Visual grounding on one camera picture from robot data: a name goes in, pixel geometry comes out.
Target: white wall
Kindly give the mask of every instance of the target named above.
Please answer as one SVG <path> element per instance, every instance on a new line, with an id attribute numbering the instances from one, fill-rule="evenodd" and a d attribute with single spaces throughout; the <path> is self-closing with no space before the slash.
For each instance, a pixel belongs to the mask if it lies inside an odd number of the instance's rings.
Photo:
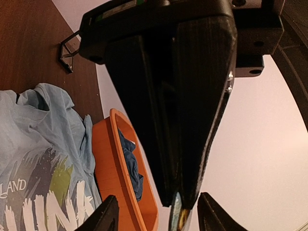
<path id="1" fill-rule="evenodd" d="M 82 15 L 106 1 L 53 2 L 76 31 Z M 260 77 L 235 80 L 201 191 L 249 231 L 293 231 L 308 220 L 308 133 L 270 56 L 265 65 Z M 104 115 L 113 107 L 124 112 L 105 67 L 97 66 L 97 74 Z M 169 208 L 161 206 L 151 174 L 150 179 L 159 231 L 166 231 Z M 190 231 L 197 231 L 193 212 Z"/>

